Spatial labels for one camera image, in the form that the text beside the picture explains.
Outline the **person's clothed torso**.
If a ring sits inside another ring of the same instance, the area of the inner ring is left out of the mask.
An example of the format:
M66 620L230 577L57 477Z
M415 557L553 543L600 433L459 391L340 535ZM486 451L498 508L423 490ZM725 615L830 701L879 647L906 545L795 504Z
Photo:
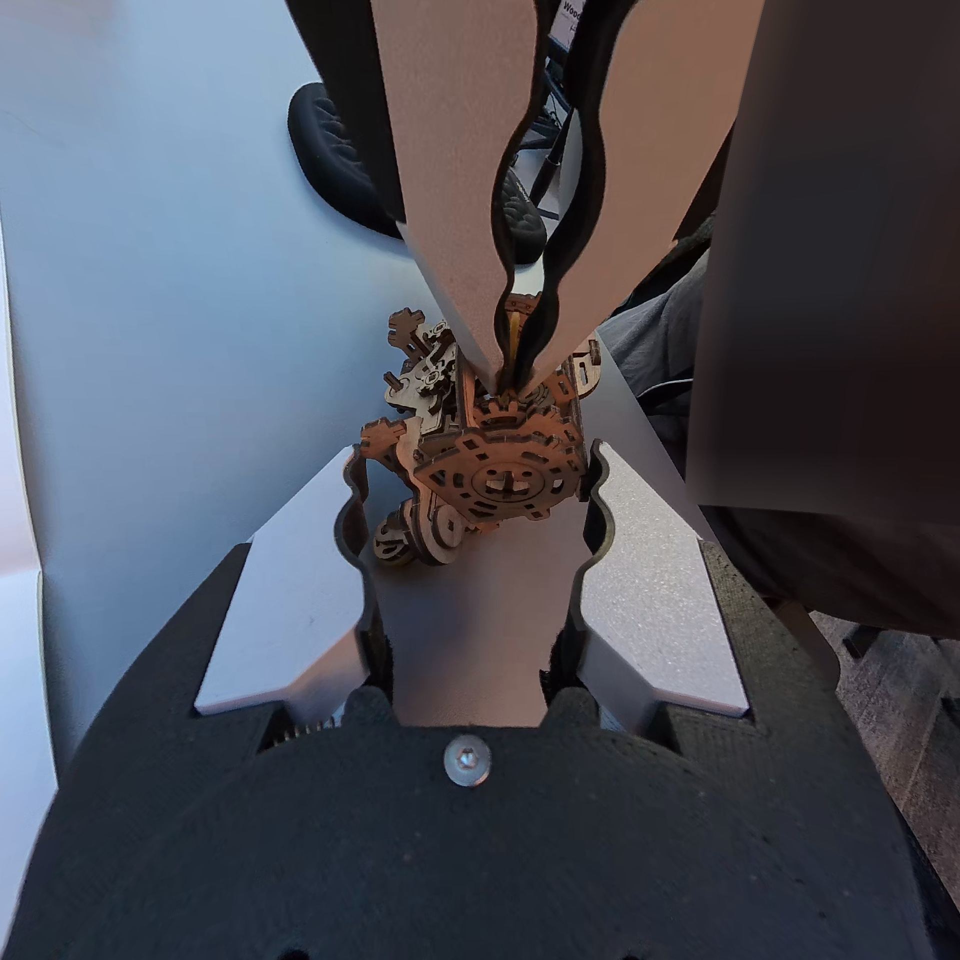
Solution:
M709 215L599 333L637 397L690 378L714 231ZM702 507L727 557L765 598L876 628L959 638L957 526Z

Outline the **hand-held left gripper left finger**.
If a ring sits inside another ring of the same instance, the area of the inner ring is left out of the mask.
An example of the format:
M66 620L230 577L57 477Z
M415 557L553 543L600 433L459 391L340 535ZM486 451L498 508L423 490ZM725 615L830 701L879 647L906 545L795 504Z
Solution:
M366 462L347 446L253 536L198 690L200 714L282 702L320 725L370 685L392 698L392 652L359 555Z

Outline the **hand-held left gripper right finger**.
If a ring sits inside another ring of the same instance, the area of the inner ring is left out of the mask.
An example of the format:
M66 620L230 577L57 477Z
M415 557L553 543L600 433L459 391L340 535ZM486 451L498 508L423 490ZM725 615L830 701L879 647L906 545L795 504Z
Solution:
M547 703L586 687L614 726L644 732L662 703L749 708L700 539L608 443L595 440L568 615L543 673Z

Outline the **black quilted wrist rest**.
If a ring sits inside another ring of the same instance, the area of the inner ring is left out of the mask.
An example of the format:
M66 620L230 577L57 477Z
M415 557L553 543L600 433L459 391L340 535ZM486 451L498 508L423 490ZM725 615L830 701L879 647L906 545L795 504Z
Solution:
M296 90L287 125L306 180L318 195L347 219L396 239L396 221L382 207L324 84L315 81ZM501 206L513 242L515 265L535 263L547 242L542 216L513 170L501 188Z

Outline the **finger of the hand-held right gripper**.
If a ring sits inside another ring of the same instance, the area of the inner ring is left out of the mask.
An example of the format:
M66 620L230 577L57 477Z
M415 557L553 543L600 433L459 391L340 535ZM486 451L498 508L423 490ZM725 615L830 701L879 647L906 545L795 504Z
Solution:
M530 107L538 41L531 1L372 1L414 260L488 389L504 365L495 316L513 283L494 201Z
M734 124L762 1L587 2L564 72L579 177L513 378L546 378L668 253Z

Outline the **wooden mechanical model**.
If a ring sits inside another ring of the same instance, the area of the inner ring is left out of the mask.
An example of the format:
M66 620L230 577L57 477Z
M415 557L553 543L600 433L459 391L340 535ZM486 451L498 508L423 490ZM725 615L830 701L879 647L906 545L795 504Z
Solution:
M500 522L549 518L574 496L587 468L580 402L601 378L597 338L583 341L523 394L481 384L450 326L408 308L389 318L402 350L399 375L385 373L386 402L401 418L361 433L361 453L396 474L411 496L377 527L373 552L386 565L453 563L465 534Z

